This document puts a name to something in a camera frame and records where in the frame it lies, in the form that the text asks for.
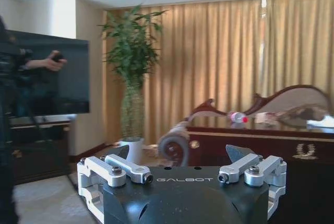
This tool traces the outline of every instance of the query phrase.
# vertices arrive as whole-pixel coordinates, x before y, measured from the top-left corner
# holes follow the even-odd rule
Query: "hand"
[[[52,51],[51,54],[47,58],[42,60],[42,66],[54,72],[57,72],[60,69],[62,69],[64,64],[67,63],[67,60],[62,58],[59,60],[59,62],[55,62],[54,60],[52,60],[52,58],[55,57],[57,54],[60,54],[60,52]]]

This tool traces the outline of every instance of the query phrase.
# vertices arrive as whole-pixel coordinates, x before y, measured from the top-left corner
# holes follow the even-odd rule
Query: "white pot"
[[[142,144],[144,139],[141,138],[136,142],[127,142],[125,140],[120,140],[120,146],[129,146],[129,154],[127,155],[126,160],[133,162],[134,164],[140,164],[142,156]]]

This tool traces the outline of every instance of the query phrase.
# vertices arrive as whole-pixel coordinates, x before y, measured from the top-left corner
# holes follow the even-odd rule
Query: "baseboard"
[[[96,146],[92,149],[89,149],[86,152],[83,152],[79,155],[70,155],[69,156],[69,162],[71,162],[71,163],[79,162],[81,158],[86,158],[86,157],[93,156],[94,154],[101,151],[105,147],[107,147],[107,145],[105,143],[103,143],[103,144],[100,144],[100,145],[98,145],[98,146]]]

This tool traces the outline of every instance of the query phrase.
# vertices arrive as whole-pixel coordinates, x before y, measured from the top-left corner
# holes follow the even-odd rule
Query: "potted plant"
[[[138,163],[141,159],[144,131],[144,99],[142,88],[144,75],[152,70],[158,61],[156,40],[153,31],[161,33],[158,20],[165,11],[140,13],[138,5],[121,16],[108,13],[103,25],[106,38],[112,38],[112,49],[106,54],[106,61],[113,65],[125,84],[122,101],[121,145],[129,145],[127,160]]]

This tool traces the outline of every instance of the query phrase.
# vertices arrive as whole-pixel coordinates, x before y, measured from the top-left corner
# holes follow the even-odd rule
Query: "plastic bottle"
[[[247,123],[248,118],[244,113],[241,112],[235,112],[231,114],[231,121],[235,123]]]

